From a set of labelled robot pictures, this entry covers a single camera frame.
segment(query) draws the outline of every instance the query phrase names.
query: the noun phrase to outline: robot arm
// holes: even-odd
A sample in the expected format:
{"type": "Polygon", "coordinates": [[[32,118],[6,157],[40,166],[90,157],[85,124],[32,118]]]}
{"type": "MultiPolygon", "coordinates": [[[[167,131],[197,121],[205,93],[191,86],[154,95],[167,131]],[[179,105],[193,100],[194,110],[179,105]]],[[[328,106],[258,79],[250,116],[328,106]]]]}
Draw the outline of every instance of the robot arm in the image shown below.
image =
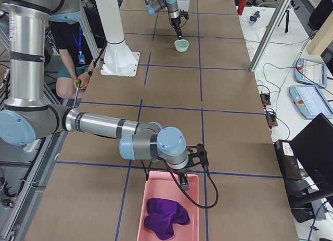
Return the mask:
{"type": "MultiPolygon", "coordinates": [[[[3,0],[3,7],[10,14],[11,93],[5,101],[5,110],[0,111],[0,137],[17,146],[61,131],[120,139],[120,154],[124,159],[162,159],[178,174],[182,187],[188,189],[187,171],[197,164],[207,165],[207,153],[199,144],[187,147],[179,129],[162,129],[157,123],[145,124],[48,105],[43,99],[44,24],[52,16],[58,21],[78,21],[76,11],[80,11],[80,0],[69,1],[3,0]]],[[[176,0],[165,2],[169,4],[169,13],[178,15],[176,0]]]]}
{"type": "Polygon", "coordinates": [[[154,15],[165,7],[168,9],[171,25],[175,29],[178,39],[181,40],[181,18],[184,17],[188,20],[189,16],[186,11],[179,10],[177,0],[145,0],[145,3],[149,15],[154,15]]]}

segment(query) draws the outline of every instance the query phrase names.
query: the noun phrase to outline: person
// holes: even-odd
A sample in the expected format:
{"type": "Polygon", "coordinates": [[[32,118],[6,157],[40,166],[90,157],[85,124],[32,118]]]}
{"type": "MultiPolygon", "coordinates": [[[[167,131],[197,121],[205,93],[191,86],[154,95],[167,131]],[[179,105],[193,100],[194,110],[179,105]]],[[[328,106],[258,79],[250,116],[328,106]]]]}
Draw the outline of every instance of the person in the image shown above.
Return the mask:
{"type": "MultiPolygon", "coordinates": [[[[104,45],[104,31],[98,13],[84,7],[97,48],[104,45]]],[[[81,79],[78,98],[82,98],[94,70],[93,56],[78,22],[51,22],[51,32],[59,50],[62,66],[58,71],[56,92],[60,98],[75,97],[76,82],[81,79]]]]}

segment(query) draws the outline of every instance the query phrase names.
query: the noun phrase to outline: id badge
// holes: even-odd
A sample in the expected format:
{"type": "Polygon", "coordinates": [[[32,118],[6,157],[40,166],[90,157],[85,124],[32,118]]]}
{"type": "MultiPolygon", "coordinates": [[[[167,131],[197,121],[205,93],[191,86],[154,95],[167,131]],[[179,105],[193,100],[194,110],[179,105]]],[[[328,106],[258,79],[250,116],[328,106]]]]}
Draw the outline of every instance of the id badge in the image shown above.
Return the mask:
{"type": "Polygon", "coordinates": [[[84,55],[82,55],[82,53],[78,55],[78,58],[79,58],[79,64],[85,64],[85,57],[84,55]]]}

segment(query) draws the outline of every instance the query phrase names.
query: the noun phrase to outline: green shorts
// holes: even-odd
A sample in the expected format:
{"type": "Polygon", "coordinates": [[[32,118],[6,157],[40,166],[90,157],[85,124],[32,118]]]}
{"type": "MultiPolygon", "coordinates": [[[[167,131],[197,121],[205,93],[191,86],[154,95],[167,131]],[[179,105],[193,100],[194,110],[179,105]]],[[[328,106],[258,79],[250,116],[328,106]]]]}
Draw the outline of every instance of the green shorts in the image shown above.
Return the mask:
{"type": "MultiPolygon", "coordinates": [[[[79,77],[81,74],[84,72],[88,72],[88,68],[90,65],[85,65],[81,67],[76,67],[76,76],[79,77]]],[[[62,65],[59,72],[58,72],[58,78],[63,77],[63,78],[72,78],[71,75],[69,74],[67,68],[62,65]]]]}

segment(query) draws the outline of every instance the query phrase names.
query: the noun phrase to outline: blue lanyard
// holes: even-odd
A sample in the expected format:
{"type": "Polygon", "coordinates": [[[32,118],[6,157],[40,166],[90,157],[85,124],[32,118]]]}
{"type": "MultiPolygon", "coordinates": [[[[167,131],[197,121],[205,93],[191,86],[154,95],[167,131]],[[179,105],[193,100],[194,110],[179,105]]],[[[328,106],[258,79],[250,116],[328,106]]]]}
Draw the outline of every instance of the blue lanyard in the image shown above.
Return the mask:
{"type": "Polygon", "coordinates": [[[74,41],[79,49],[79,53],[80,55],[82,54],[82,29],[81,29],[81,26],[79,26],[79,42],[77,41],[77,39],[75,38],[75,35],[74,33],[71,31],[72,35],[73,35],[73,38],[74,38],[74,41]]]}

